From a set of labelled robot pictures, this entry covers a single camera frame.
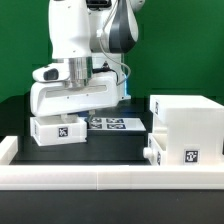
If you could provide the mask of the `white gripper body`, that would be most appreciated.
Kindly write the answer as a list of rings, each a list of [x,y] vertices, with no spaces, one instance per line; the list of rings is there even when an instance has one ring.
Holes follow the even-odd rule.
[[[30,108],[36,117],[84,112],[117,104],[114,72],[94,74],[88,85],[81,88],[67,88],[64,82],[36,82],[30,93]]]

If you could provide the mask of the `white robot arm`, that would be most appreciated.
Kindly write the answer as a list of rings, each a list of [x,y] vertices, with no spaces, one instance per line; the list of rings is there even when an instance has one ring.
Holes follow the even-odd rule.
[[[104,60],[123,68],[120,56],[138,41],[135,13],[145,0],[50,0],[52,60],[33,72],[30,109],[37,118],[114,107],[122,81]]]

